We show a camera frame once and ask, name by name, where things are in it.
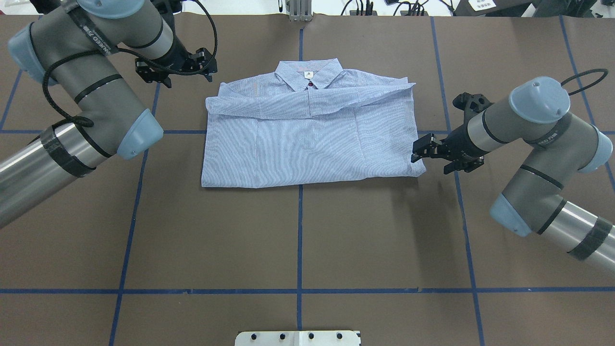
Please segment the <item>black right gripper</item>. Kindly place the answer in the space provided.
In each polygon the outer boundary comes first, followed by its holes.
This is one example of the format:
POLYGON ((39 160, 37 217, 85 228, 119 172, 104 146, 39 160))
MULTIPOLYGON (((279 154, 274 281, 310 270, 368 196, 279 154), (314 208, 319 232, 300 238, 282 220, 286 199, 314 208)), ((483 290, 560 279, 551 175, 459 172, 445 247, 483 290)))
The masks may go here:
POLYGON ((414 141, 412 145, 411 162, 416 163, 423 158, 445 158, 445 148, 448 149, 447 160, 443 173, 455 171, 470 173, 482 166, 485 162, 486 151, 479 149, 472 142, 468 133, 468 125, 464 124, 452 131, 444 140, 439 141, 436 135, 424 135, 414 141))

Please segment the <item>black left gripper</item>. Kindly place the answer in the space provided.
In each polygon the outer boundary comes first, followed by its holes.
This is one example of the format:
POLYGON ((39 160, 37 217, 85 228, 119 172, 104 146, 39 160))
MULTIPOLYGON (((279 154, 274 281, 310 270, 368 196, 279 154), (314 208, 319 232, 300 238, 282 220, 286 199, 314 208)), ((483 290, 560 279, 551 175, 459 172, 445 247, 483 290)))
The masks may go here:
POLYGON ((209 83, 213 82, 213 75, 218 72, 217 59, 206 48, 200 48, 197 52, 189 52, 184 44, 173 35, 170 50, 162 57, 154 59, 154 63, 163 68, 155 67, 157 73, 195 73, 204 76, 209 83))

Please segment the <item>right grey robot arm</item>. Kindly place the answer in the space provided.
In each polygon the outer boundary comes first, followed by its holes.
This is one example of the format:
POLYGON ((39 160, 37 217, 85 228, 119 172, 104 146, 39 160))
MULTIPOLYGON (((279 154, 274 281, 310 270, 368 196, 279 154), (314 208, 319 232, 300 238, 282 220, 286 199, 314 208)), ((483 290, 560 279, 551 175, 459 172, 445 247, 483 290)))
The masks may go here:
POLYGON ((439 140, 433 134, 413 144, 412 162, 444 159, 444 174, 469 173, 497 149, 522 140, 532 150, 490 208, 490 216, 514 234, 543 236, 578 261, 614 272, 614 224, 562 197, 576 173, 605 165, 613 143, 595 125, 570 111, 563 83, 536 77, 500 101, 461 93, 453 106, 463 124, 439 140))

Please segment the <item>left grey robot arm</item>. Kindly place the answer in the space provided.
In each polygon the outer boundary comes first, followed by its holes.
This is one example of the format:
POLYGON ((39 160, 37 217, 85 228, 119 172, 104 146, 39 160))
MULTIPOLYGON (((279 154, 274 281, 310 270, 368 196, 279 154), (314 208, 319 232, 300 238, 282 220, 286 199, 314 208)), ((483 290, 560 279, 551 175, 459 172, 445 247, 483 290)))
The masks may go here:
POLYGON ((8 44, 14 62, 37 81, 60 119, 1 162, 1 225, 7 226, 114 156, 131 160, 163 137, 150 107, 110 61, 134 57, 145 83, 170 88, 171 76, 217 72, 212 49, 187 50, 176 33, 180 0, 56 0, 8 44))

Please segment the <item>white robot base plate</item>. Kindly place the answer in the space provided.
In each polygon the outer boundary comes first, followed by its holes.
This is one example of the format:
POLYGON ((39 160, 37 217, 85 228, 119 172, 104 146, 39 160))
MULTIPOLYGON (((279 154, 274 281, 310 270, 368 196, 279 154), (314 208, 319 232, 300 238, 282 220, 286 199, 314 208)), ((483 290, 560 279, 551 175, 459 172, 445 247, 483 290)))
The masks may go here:
POLYGON ((360 346, 361 334, 352 330, 246 331, 235 346, 360 346))

